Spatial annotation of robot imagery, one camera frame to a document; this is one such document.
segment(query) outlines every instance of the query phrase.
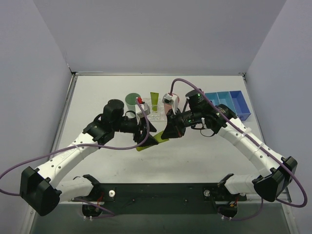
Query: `gray floor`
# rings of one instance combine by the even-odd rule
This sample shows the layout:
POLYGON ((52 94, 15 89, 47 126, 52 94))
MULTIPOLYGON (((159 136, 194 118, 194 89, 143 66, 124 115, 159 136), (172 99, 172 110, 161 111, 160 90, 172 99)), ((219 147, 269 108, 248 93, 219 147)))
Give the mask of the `gray floor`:
MULTIPOLYGON (((259 204, 239 204, 239 216, 257 211, 259 204)), ((45 217, 36 215, 31 234, 290 234, 281 204, 266 203, 262 213, 243 222, 222 221, 217 214, 119 215, 83 221, 81 205, 61 204, 45 217)))

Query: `gray wall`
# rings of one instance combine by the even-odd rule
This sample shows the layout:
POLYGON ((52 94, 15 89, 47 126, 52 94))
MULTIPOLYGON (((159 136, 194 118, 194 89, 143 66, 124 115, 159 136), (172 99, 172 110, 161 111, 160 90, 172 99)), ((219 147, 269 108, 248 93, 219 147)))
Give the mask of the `gray wall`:
POLYGON ((72 71, 246 72, 285 0, 34 0, 72 71))
MULTIPOLYGON (((0 3, 0 172, 50 151, 71 74, 32 0, 0 3)), ((19 192, 21 169, 0 181, 19 192)), ((0 194, 0 233, 19 233, 26 202, 0 194)))
MULTIPOLYGON (((287 0, 247 72, 247 86, 265 141, 298 160, 296 175, 311 196, 311 0, 287 0)), ((289 187, 293 202, 301 203, 296 184, 289 187)), ((293 210, 300 233, 311 233, 311 200, 293 210)))

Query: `yellow-green cloth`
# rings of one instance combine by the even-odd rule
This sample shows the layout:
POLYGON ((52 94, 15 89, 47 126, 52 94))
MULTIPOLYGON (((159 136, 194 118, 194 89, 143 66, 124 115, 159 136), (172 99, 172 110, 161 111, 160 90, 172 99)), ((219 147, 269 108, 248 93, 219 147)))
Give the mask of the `yellow-green cloth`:
MULTIPOLYGON (((163 142, 166 142, 168 141, 169 139, 161 139, 161 135, 164 131, 161 131, 160 133, 157 133, 155 136, 153 136, 155 138, 155 140, 160 144, 160 143, 163 143, 163 142)), ((147 148, 150 148, 152 145, 149 145, 149 146, 144 146, 144 147, 137 147, 136 150, 137 151, 141 151, 141 150, 145 150, 147 148)))

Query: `blue tray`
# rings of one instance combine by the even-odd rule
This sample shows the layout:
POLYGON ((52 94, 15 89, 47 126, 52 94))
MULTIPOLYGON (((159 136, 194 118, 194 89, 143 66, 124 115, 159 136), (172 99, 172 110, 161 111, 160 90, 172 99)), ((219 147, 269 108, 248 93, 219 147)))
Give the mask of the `blue tray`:
POLYGON ((215 106, 227 105, 241 121, 245 121, 251 115, 241 91, 205 93, 205 95, 215 106))

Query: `purple cable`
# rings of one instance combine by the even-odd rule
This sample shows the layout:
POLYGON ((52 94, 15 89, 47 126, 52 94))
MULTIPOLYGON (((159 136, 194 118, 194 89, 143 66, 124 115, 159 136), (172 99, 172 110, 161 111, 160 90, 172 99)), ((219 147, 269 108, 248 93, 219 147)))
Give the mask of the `purple cable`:
MULTIPOLYGON (((192 88, 194 88, 196 91, 198 91, 202 96, 203 98, 209 103, 209 105, 212 106, 212 108, 214 110, 216 110, 232 127, 234 127, 237 131, 239 131, 240 133, 244 133, 242 130, 240 130, 240 128, 238 128, 235 124, 233 124, 232 122, 230 122, 230 120, 228 118, 226 118, 226 116, 218 109, 216 108, 212 102, 209 101, 209 99, 206 97, 205 93, 203 91, 201 91, 200 89, 198 89, 195 85, 193 85, 192 83, 190 83, 189 81, 185 80, 185 79, 181 79, 181 78, 177 78, 177 79, 174 79, 172 81, 172 84, 171 84, 171 90, 170 90, 170 94, 172 94, 173 90, 174 90, 174 84, 177 82, 177 81, 182 81, 188 85, 190 85, 192 88)), ((253 144, 255 144, 257 147, 260 147, 260 145, 258 144, 258 142, 256 142, 250 135, 246 134, 245 135, 253 144)), ((302 208, 302 207, 305 207, 308 203, 308 196, 307 196, 307 193, 306 191, 304 190, 302 184, 300 183, 300 181, 297 179, 297 177, 282 163, 280 162, 276 157, 274 157, 269 151, 267 151, 266 149, 264 149, 262 146, 260 147, 260 149, 265 152, 270 158, 272 158, 275 162, 277 162, 293 179, 294 181, 296 182, 296 184, 298 185, 299 189, 301 190, 302 192, 302 195, 303 195, 303 203, 300 204, 300 205, 297 205, 297 204, 291 204, 289 202, 286 202, 286 201, 282 201, 280 199, 276 199, 277 201, 283 203, 283 204, 286 204, 286 205, 289 205, 289 206, 292 206, 292 207, 297 207, 297 208, 302 208)))
POLYGON ((261 205, 260 205, 259 210, 256 213, 254 213, 253 215, 247 216, 247 217, 244 217, 244 218, 229 218, 229 217, 226 217, 226 216, 224 216, 223 214, 220 213, 220 208, 221 207, 218 208, 218 214, 222 215, 226 219, 228 219, 230 221, 245 221, 245 220, 248 220, 248 219, 251 219, 251 218, 254 218, 254 217, 258 216, 261 213, 262 208, 263 208, 263 198, 261 199, 261 205))
MULTIPOLYGON (((136 100, 136 103, 137 105, 139 106, 140 110, 142 111, 142 113, 144 114, 144 118, 146 120, 147 123, 149 123, 148 121, 148 118, 147 118, 147 115, 145 114, 143 108, 141 107, 141 105, 139 104, 138 100, 136 100)), ((141 146, 142 144, 144 144, 149 136, 149 133, 150 133, 150 125, 147 124, 147 134, 145 136, 145 138, 143 139, 142 142, 140 142, 139 144, 135 145, 135 146, 129 146, 129 147, 122 147, 122 148, 118 148, 118 147, 112 147, 112 146, 106 146, 106 145, 98 145, 98 144, 78 144, 78 145, 73 145, 73 146, 69 146, 69 147, 66 147, 66 148, 63 148, 63 149, 59 149, 59 150, 56 150, 56 151, 53 151, 47 155, 43 155, 43 156, 40 156, 40 157, 36 157, 36 158, 33 158, 33 159, 30 159, 30 160, 26 160, 24 162, 21 162, 19 164, 16 164, 15 166, 7 169, 5 172, 3 172, 1 175, 0 175, 0 180, 6 175, 8 174, 10 171, 12 171, 13 169, 17 168, 17 167, 20 167, 24 164, 27 164, 27 163, 30 163, 30 162, 33 162, 33 161, 37 161, 37 160, 40 160, 40 159, 43 159, 45 157, 49 157, 49 156, 52 156, 52 155, 55 155, 57 153, 61 153, 61 152, 64 152, 64 151, 67 151, 67 150, 71 150, 71 149, 74 149, 76 147, 82 147, 82 146, 92 146, 92 147, 99 147, 99 148, 105 148, 105 149, 110 149, 110 150, 130 150, 130 149, 134 149, 136 147, 139 147, 141 146)), ((16 194, 16 193, 10 193, 10 192, 7 192, 5 190, 2 190, 0 189, 0 193, 3 193, 3 194, 6 194, 6 195, 10 195, 10 196, 20 196, 20 194, 16 194)))
POLYGON ((92 217, 92 219, 94 219, 94 218, 108 218, 108 217, 114 217, 114 216, 116 216, 114 212, 112 212, 112 211, 110 211, 110 210, 107 210, 107 209, 105 209, 104 207, 101 207, 101 206, 98 206, 98 205, 96 205, 96 204, 93 204, 92 202, 85 201, 85 200, 82 200, 82 199, 80 199, 80 198, 75 198, 75 200, 81 201, 81 202, 83 202, 83 203, 87 203, 87 204, 89 204, 89 205, 91 205, 91 206, 97 207, 97 208, 99 208, 99 209, 101 209, 101 210, 103 210, 103 211, 106 211, 106 212, 110 213, 110 214, 105 214, 105 215, 101 215, 101 216, 98 216, 98 217, 92 217))

